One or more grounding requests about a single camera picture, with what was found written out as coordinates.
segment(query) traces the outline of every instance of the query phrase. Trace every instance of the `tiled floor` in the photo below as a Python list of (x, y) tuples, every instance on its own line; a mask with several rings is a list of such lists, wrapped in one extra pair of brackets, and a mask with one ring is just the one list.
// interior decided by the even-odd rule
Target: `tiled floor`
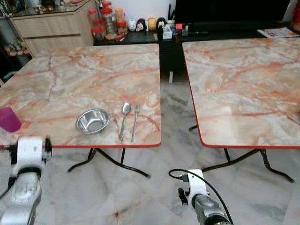
[[(42, 201), (36, 225), (198, 225), (196, 214), (182, 206), (174, 168), (197, 169), (226, 161), (222, 149), (201, 146), (195, 125), (186, 74), (161, 78), (162, 144), (153, 149), (128, 149), (124, 163), (151, 174), (147, 179), (110, 163), (100, 154), (87, 165), (67, 173), (86, 159), (88, 149), (54, 149), (43, 174)], [(105, 149), (120, 159), (121, 149)], [(229, 150), (236, 158), (247, 150)], [(271, 166), (288, 173), (289, 183), (265, 169), (260, 154), (204, 177), (219, 191), (236, 225), (291, 225), (300, 220), (300, 150), (268, 150)], [(9, 177), (9, 156), (0, 152), (0, 193)], [(0, 201), (5, 208), (9, 195)]]

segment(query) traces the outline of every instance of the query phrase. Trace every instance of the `spoon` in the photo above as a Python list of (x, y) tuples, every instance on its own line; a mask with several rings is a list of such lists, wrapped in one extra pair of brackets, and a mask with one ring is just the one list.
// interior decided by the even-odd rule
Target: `spoon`
[(126, 102), (123, 107), (122, 107), (122, 113), (124, 114), (123, 117), (123, 122), (122, 122), (122, 127), (121, 127), (121, 132), (120, 132), (120, 136), (119, 139), (122, 140), (123, 139), (123, 134), (124, 134), (124, 127), (125, 127), (125, 120), (126, 120), (126, 116), (127, 114), (129, 114), (131, 111), (131, 105)]

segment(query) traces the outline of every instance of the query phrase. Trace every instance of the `television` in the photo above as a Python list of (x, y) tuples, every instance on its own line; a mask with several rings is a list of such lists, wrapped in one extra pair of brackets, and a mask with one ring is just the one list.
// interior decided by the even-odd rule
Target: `television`
[(193, 25), (281, 21), (290, 0), (176, 0), (175, 23)]

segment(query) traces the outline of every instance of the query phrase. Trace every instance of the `cabinet drawer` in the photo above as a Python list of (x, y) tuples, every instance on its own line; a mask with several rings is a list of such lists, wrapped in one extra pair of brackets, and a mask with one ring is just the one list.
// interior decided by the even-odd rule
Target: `cabinet drawer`
[(30, 49), (32, 56), (36, 56), (42, 50), (51, 48), (83, 46), (80, 36), (33, 38), (26, 39), (25, 43)]
[(23, 38), (79, 34), (73, 15), (14, 20)]

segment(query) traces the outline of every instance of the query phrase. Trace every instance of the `purple cup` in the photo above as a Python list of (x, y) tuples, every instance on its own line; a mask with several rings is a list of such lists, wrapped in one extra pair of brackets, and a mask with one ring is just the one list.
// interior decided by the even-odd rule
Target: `purple cup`
[(0, 127), (10, 133), (20, 129), (21, 122), (12, 108), (4, 107), (0, 109)]

